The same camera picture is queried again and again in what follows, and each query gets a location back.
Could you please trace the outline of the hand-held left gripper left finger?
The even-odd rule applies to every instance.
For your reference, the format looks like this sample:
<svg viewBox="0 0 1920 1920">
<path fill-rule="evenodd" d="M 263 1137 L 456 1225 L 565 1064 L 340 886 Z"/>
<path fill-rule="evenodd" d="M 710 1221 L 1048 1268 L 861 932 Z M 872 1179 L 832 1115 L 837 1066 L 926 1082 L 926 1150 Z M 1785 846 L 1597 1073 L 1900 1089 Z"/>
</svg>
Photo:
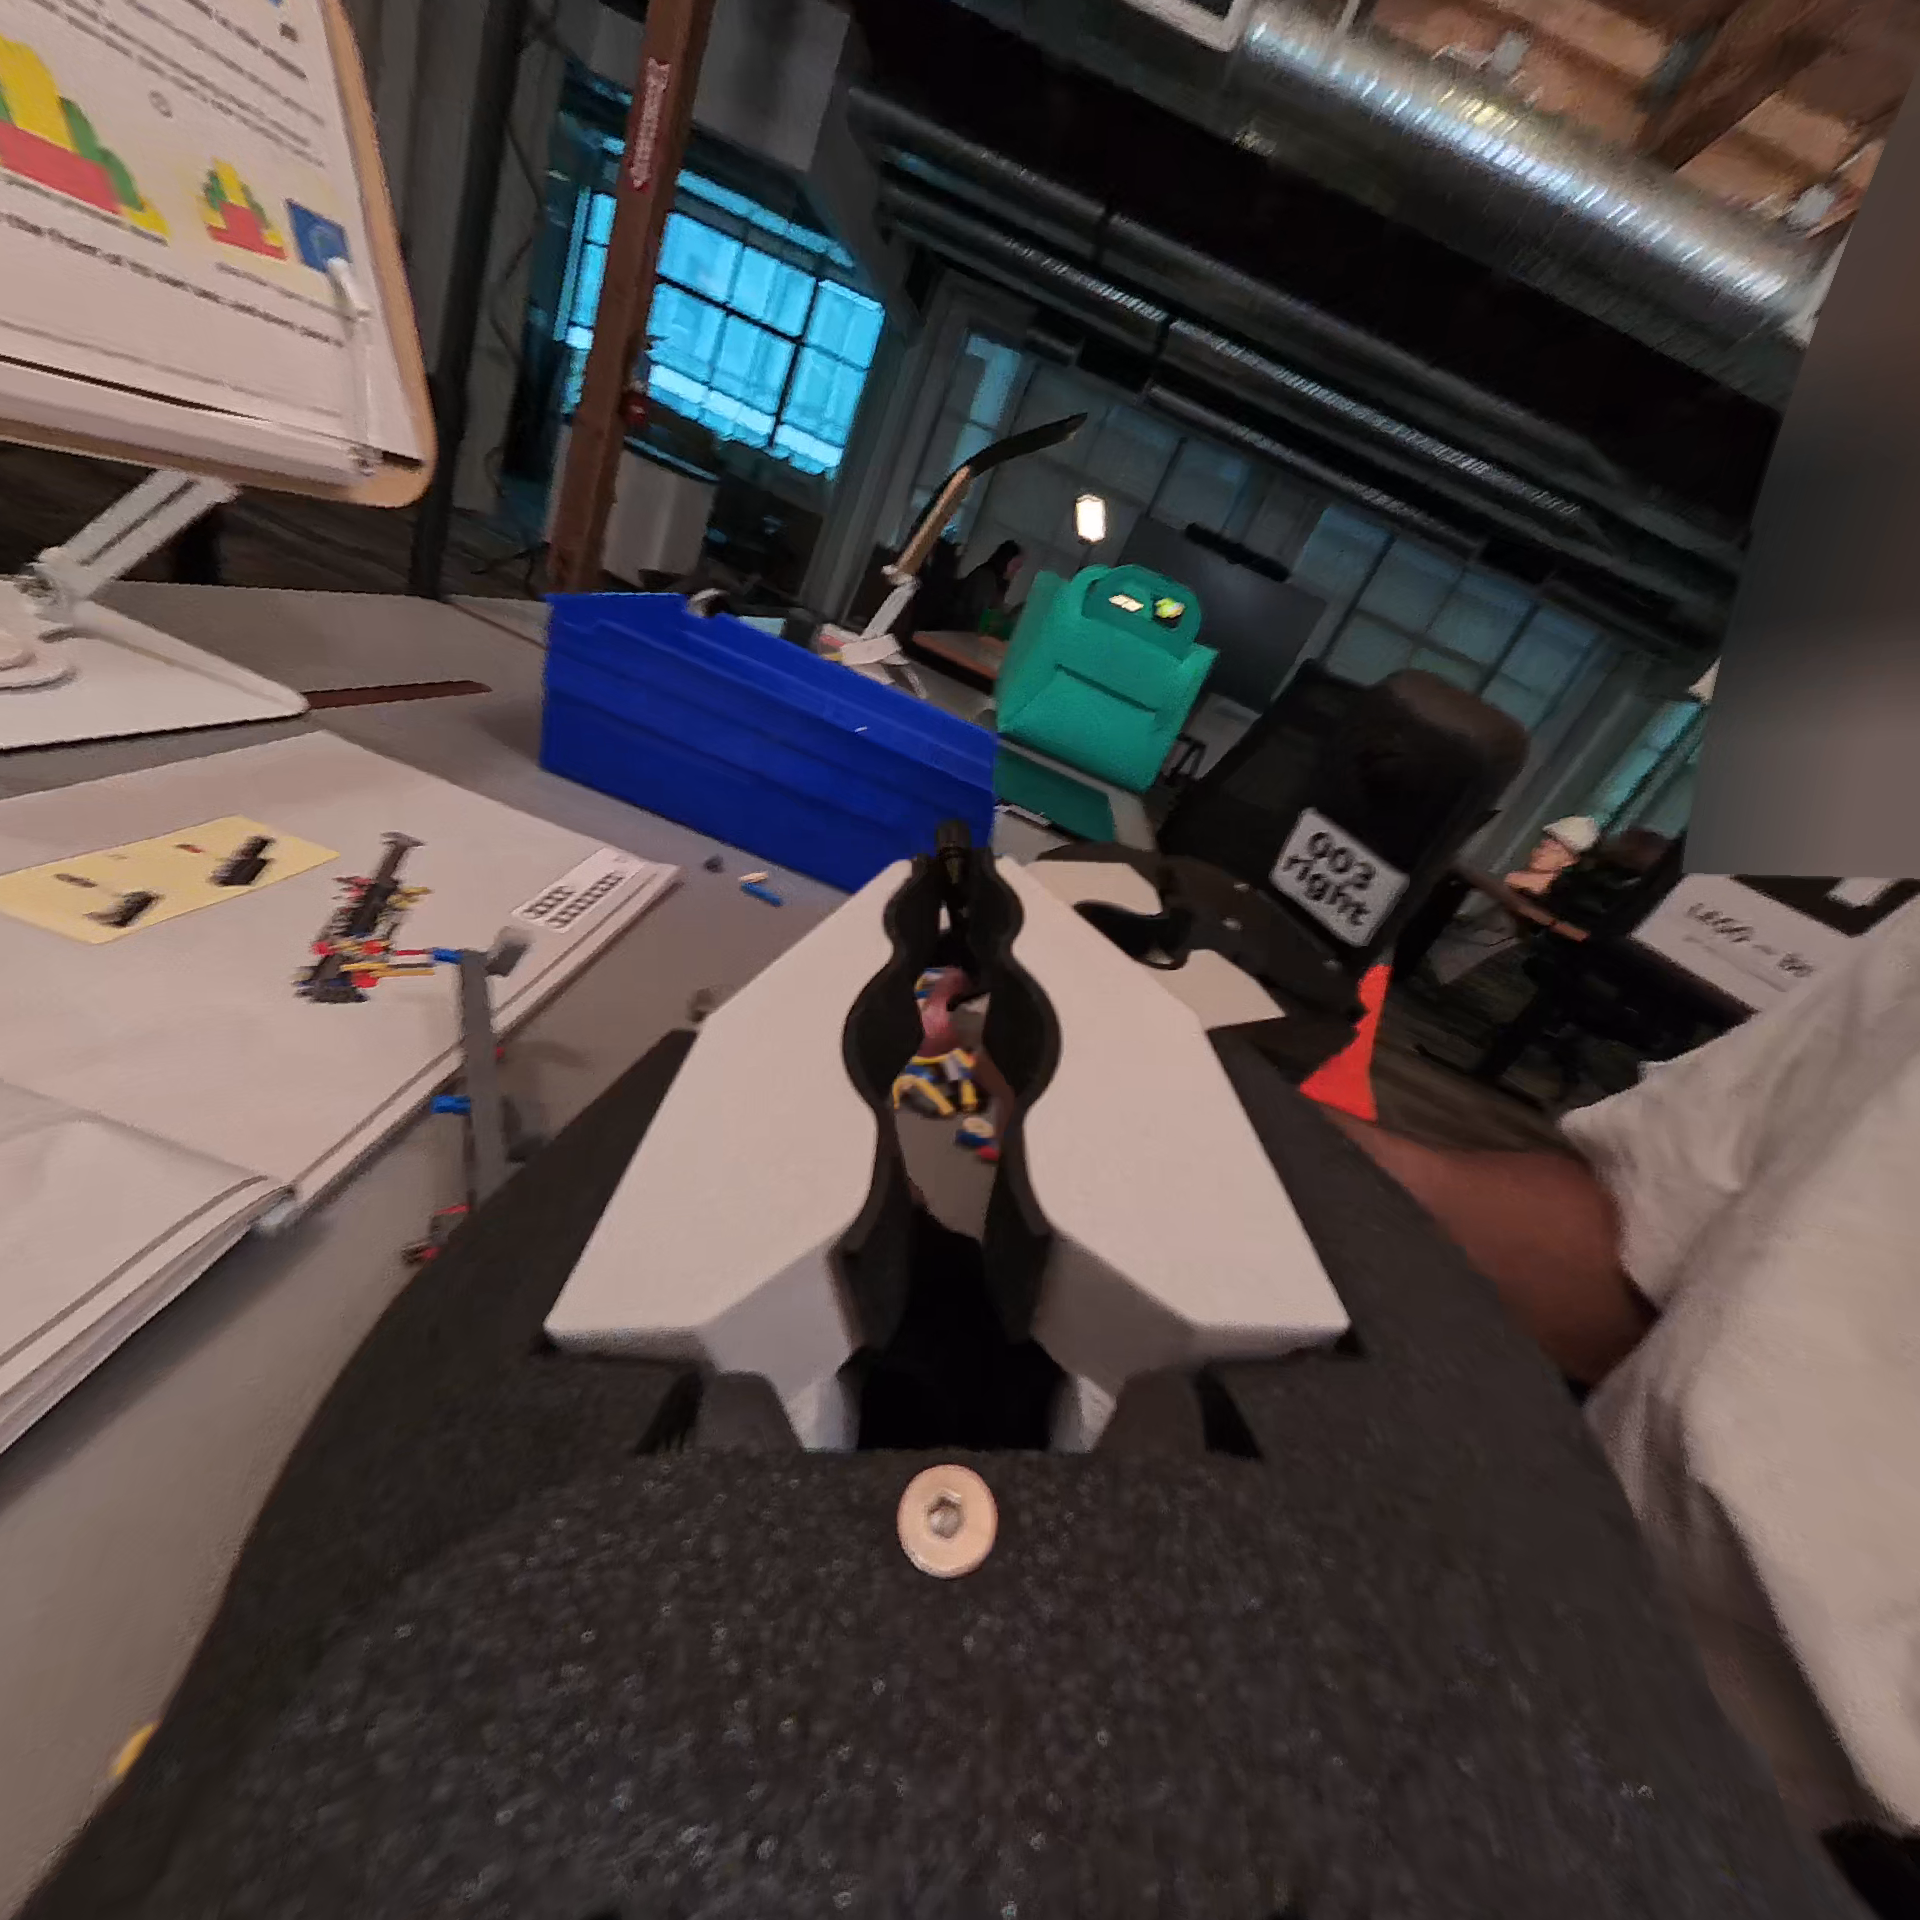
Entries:
<svg viewBox="0 0 1920 1920">
<path fill-rule="evenodd" d="M 905 1286 L 892 1092 L 921 1045 L 926 881 L 882 868 L 705 1017 L 546 1313 L 556 1348 L 855 1398 Z"/>
</svg>

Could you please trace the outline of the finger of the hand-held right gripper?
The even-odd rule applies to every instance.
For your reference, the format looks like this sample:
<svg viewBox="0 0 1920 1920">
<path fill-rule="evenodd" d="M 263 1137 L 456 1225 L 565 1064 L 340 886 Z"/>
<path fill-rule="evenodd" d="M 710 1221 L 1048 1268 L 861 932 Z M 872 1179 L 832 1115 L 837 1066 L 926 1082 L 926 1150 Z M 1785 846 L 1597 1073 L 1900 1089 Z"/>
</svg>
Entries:
<svg viewBox="0 0 1920 1920">
<path fill-rule="evenodd" d="M 1265 985 L 1221 950 L 1188 950 L 1178 966 L 1167 970 L 1167 994 L 1208 1033 L 1285 1017 Z"/>
<path fill-rule="evenodd" d="M 1126 861 L 1038 857 L 1028 861 L 1028 878 L 1068 907 L 1111 906 L 1141 918 L 1164 912 L 1159 886 Z"/>
</svg>

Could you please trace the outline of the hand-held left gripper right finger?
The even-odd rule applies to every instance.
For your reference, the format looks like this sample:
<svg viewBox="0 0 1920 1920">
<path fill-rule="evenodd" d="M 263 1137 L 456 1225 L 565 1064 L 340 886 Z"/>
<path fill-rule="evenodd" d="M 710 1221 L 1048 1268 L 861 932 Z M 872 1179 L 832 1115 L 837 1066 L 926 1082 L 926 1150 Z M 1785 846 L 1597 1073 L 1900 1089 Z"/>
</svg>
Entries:
<svg viewBox="0 0 1920 1920">
<path fill-rule="evenodd" d="M 1016 900 L 1013 963 L 1038 985 L 1057 1040 L 1020 1118 L 1039 1206 L 1031 1337 L 1087 1388 L 1320 1348 L 1351 1317 L 1240 1106 L 1225 1066 L 1161 971 L 1032 884 Z"/>
</svg>

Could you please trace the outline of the grey lego beam assembly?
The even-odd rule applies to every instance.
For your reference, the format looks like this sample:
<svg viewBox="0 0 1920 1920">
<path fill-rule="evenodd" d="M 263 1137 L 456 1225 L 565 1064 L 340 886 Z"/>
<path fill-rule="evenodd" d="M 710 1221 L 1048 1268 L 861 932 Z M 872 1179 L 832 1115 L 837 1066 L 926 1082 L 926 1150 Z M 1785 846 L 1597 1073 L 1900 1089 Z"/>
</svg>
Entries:
<svg viewBox="0 0 1920 1920">
<path fill-rule="evenodd" d="M 436 948 L 439 964 L 453 971 L 458 1017 L 456 1089 L 432 1097 L 429 1110 L 463 1125 L 463 1200 L 432 1214 L 425 1237 L 401 1252 L 407 1268 L 432 1264 L 450 1240 L 525 1160 L 516 1110 L 500 1082 L 500 1040 L 494 1022 L 490 987 L 513 974 L 529 942 L 503 929 L 488 948 Z"/>
</svg>

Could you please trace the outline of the dark green flat tray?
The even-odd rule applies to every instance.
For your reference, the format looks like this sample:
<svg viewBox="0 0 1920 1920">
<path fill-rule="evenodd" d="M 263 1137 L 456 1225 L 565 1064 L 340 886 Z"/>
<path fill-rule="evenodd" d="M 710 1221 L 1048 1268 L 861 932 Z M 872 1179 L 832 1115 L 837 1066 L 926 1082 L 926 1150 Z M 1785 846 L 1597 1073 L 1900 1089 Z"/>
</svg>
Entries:
<svg viewBox="0 0 1920 1920">
<path fill-rule="evenodd" d="M 1005 741 L 997 745 L 994 797 L 1001 812 L 1068 841 L 1141 852 L 1159 846 L 1135 793 Z"/>
</svg>

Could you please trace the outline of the orange traffic cone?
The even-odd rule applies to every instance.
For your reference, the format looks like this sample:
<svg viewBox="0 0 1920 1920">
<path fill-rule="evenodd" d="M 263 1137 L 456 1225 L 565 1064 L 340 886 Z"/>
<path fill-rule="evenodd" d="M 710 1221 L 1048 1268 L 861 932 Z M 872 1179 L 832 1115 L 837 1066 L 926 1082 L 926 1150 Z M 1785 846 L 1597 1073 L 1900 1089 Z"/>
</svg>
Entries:
<svg viewBox="0 0 1920 1920">
<path fill-rule="evenodd" d="M 1392 964 L 1386 957 L 1364 971 L 1358 987 L 1359 1019 L 1351 1043 L 1312 1069 L 1300 1085 L 1310 1102 L 1364 1125 L 1378 1120 L 1373 1066 L 1390 981 Z"/>
</svg>

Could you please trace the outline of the black office chair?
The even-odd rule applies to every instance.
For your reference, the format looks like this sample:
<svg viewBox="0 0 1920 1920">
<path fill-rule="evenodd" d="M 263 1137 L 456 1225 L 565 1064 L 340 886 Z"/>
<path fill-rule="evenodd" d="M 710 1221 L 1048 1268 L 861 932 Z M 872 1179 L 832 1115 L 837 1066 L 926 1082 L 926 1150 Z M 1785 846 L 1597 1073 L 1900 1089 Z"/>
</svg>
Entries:
<svg viewBox="0 0 1920 1920">
<path fill-rule="evenodd" d="M 1400 721 L 1385 686 L 1305 665 L 1169 804 L 1159 851 L 1272 892 L 1272 870 L 1306 812 L 1337 827 L 1372 820 L 1381 770 L 1400 750 Z"/>
</svg>

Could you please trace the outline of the green plastic object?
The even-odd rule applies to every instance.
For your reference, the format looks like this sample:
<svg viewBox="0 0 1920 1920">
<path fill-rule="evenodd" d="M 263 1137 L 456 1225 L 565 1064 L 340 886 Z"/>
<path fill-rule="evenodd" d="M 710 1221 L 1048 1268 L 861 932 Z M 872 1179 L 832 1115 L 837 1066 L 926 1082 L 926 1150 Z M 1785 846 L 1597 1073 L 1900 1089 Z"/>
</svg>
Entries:
<svg viewBox="0 0 1920 1920">
<path fill-rule="evenodd" d="M 1198 594 L 1151 568 L 1038 573 L 999 662 L 999 737 L 1142 795 L 1216 662 L 1199 630 Z"/>
</svg>

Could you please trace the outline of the blue plastic bin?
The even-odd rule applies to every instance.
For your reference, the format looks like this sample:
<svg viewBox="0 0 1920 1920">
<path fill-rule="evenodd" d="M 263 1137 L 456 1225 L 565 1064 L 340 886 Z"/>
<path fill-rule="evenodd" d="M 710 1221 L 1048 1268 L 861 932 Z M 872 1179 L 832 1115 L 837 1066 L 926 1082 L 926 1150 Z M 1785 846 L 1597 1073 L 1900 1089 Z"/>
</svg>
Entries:
<svg viewBox="0 0 1920 1920">
<path fill-rule="evenodd" d="M 941 827 L 992 846 L 990 731 L 668 592 L 546 596 L 540 761 L 848 893 Z"/>
</svg>

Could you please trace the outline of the white metal stand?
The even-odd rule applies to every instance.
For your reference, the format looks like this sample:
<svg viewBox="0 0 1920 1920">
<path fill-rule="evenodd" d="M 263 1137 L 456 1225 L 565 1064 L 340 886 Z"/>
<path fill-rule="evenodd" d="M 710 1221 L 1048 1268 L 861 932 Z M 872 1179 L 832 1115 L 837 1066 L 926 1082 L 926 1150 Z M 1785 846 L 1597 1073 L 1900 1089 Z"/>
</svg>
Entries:
<svg viewBox="0 0 1920 1920">
<path fill-rule="evenodd" d="M 921 700 L 922 688 L 913 665 L 906 660 L 900 628 L 918 596 L 921 576 L 935 544 L 965 506 L 973 483 L 1010 461 L 1068 444 L 1085 420 L 1087 414 L 1071 414 L 1025 428 L 1010 440 L 999 440 L 973 451 L 965 461 L 952 466 L 916 518 L 909 540 L 903 542 L 896 558 L 882 569 L 886 594 L 874 613 L 860 630 L 823 626 L 818 637 L 823 653 L 871 681 L 896 684 Z"/>
</svg>

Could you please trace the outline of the open instruction booklet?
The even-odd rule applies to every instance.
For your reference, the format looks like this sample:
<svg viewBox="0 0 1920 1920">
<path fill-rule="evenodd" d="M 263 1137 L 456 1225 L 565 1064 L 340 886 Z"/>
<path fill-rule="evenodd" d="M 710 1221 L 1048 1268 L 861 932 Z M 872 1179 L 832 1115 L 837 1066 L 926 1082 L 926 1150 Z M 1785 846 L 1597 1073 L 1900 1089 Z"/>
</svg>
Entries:
<svg viewBox="0 0 1920 1920">
<path fill-rule="evenodd" d="M 681 870 L 326 731 L 2 804 L 2 1445 L 461 1067 Z"/>
</svg>

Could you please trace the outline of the blue lit window panel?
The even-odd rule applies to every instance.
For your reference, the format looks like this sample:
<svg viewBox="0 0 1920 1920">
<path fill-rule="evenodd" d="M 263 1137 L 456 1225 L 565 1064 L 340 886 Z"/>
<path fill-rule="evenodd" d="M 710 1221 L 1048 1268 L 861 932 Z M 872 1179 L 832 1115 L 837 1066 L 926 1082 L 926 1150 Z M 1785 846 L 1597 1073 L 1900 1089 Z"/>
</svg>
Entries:
<svg viewBox="0 0 1920 1920">
<path fill-rule="evenodd" d="M 703 163 L 679 173 L 640 356 L 646 400 L 722 444 L 832 481 L 882 328 L 853 253 L 809 212 Z"/>
</svg>

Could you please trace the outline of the silver ventilation duct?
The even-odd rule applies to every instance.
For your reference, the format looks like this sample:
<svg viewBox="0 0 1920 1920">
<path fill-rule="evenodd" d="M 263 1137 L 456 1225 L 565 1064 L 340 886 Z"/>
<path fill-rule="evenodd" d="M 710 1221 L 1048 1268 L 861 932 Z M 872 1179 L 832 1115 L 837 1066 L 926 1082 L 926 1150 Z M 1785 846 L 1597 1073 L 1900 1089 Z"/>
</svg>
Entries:
<svg viewBox="0 0 1920 1920">
<path fill-rule="evenodd" d="M 1801 245 L 1452 62 L 1303 4 L 1249 4 L 1231 74 L 1262 102 L 1406 166 L 1452 208 L 1446 230 L 1541 249 L 1722 341 L 1812 341 L 1841 245 Z"/>
</svg>

